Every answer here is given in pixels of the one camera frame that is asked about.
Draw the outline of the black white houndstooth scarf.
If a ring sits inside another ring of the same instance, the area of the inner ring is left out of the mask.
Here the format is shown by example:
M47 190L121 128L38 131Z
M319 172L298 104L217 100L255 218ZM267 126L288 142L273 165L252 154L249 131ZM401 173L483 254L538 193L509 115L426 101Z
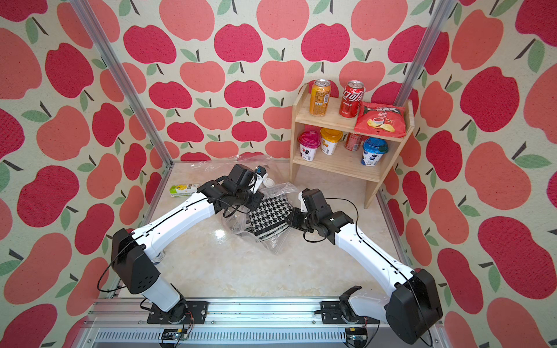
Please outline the black white houndstooth scarf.
M292 211L286 195L265 198L257 210L248 214L246 231L261 241L272 239L290 227Z

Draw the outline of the clear plastic vacuum bag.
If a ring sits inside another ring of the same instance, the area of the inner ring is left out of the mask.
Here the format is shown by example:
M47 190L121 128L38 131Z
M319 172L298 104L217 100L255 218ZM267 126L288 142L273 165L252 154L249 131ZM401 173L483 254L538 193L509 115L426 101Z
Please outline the clear plastic vacuum bag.
M289 196L298 189L283 181L266 158L202 168L218 177L200 185L187 205L209 204L228 233L278 253L294 213Z

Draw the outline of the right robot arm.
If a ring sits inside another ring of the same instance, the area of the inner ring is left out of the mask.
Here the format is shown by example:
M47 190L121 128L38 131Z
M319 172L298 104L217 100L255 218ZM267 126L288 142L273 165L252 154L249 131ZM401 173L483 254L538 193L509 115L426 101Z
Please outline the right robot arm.
M433 276L425 269L415 271L385 252L362 232L357 218L333 211L321 190L307 188L299 199L300 207L291 214L290 226L304 233L317 232L322 240L347 252L385 292L382 297L374 296L353 286L339 297L331 314L350 324L362 318L388 323L410 345L428 334L443 316Z

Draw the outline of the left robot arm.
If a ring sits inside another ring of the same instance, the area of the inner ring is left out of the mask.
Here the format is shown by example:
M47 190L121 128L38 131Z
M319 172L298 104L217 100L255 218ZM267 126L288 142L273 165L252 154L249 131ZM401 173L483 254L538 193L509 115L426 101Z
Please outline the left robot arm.
M258 189L267 177L262 166L252 170L236 164L229 175L201 185L187 201L152 223L133 233L126 229L116 232L111 266L127 290L151 301L168 323L191 319L186 300L160 275L155 259L184 232L222 210L257 209L263 200Z

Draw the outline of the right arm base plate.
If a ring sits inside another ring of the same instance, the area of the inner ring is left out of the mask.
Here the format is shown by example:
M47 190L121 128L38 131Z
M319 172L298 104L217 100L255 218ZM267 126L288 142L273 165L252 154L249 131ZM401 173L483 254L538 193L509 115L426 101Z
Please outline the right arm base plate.
M377 324L377 319L357 316L347 301L322 301L320 307L313 313L319 316L323 324L346 324L350 326L363 326L364 324Z

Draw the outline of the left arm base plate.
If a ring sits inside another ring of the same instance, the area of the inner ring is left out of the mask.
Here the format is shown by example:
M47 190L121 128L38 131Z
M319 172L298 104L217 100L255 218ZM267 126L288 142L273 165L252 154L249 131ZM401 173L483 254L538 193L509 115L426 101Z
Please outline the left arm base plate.
M168 312L153 304L149 309L148 324L152 325L203 325L207 317L209 302L180 300Z

